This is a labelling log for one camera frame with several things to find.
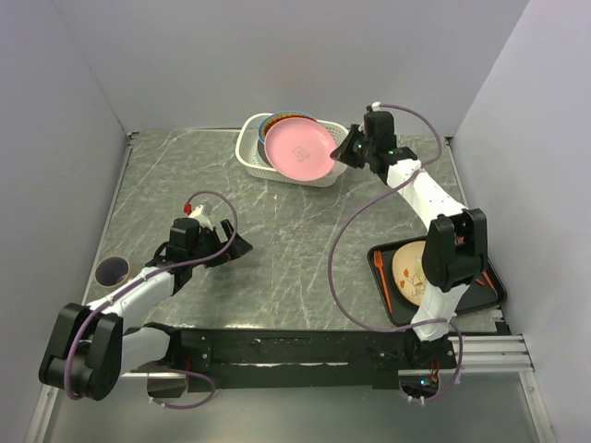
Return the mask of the pink plate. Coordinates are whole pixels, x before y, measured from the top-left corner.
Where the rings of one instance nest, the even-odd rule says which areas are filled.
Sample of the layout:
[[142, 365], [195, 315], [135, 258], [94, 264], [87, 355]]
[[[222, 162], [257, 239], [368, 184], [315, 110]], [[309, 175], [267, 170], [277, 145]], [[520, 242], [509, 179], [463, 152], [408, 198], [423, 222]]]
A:
[[313, 120], [290, 117], [274, 124], [264, 138], [270, 165], [281, 175], [299, 182], [312, 182], [328, 175], [335, 163], [332, 135]]

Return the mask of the blue plate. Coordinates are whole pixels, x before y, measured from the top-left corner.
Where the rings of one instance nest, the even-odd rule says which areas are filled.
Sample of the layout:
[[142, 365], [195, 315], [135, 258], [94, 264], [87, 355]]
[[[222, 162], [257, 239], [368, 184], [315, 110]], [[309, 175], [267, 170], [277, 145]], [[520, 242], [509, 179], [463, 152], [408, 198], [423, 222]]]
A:
[[304, 118], [311, 121], [316, 121], [316, 119], [306, 113], [297, 112], [297, 111], [281, 111], [279, 113], [270, 114], [267, 116], [259, 125], [258, 129], [258, 137], [261, 143], [264, 142], [267, 133], [269, 130], [280, 121], [283, 121], [288, 118]]

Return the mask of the yellow woven plate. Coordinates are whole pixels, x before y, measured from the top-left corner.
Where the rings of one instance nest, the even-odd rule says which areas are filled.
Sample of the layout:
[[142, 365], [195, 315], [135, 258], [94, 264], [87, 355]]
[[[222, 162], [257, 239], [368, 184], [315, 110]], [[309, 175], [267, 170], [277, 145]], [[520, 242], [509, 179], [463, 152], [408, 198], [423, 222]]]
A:
[[278, 113], [270, 114], [269, 116], [266, 117], [266, 119], [269, 121], [273, 121], [273, 120], [277, 120], [277, 119], [284, 119], [284, 118], [290, 118], [290, 117], [307, 118], [307, 119], [315, 120], [315, 118], [312, 115], [304, 113], [304, 112], [299, 112], [299, 111], [280, 111]]

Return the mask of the dark red scalloped plate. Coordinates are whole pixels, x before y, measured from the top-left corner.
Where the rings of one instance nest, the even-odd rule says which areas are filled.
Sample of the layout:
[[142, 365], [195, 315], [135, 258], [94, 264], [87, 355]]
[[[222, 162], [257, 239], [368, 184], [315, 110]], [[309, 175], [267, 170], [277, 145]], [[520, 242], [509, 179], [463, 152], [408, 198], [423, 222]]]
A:
[[277, 119], [277, 120], [273, 120], [273, 121], [269, 121], [269, 120], [265, 119], [260, 126], [261, 134], [263, 136], [266, 136], [274, 125], [276, 125], [284, 120], [290, 119], [290, 118]]

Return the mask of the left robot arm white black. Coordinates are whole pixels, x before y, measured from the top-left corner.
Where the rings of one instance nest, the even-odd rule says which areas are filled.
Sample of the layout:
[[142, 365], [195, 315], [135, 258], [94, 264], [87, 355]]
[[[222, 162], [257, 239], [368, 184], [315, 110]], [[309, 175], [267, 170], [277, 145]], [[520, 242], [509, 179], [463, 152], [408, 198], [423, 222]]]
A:
[[253, 246], [229, 220], [227, 238], [193, 218], [174, 220], [169, 238], [139, 274], [88, 305], [69, 303], [58, 313], [38, 371], [39, 381], [72, 399], [104, 399], [119, 377], [155, 363], [170, 371], [183, 360], [182, 345], [163, 327], [138, 325], [155, 306], [178, 293], [198, 266], [213, 268], [236, 260]]

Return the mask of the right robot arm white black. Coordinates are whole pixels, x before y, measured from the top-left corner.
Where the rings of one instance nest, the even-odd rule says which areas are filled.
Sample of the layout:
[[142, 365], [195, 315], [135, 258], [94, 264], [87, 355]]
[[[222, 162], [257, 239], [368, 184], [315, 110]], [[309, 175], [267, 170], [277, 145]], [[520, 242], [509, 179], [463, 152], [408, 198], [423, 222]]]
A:
[[482, 210], [452, 198], [429, 175], [425, 162], [398, 147], [394, 109], [391, 104], [371, 104], [363, 124], [351, 126], [331, 157], [353, 168], [368, 167], [428, 230], [421, 261], [427, 279], [423, 299], [411, 322], [392, 330], [402, 345], [396, 361], [419, 368], [447, 353], [456, 308], [488, 265], [488, 228]]

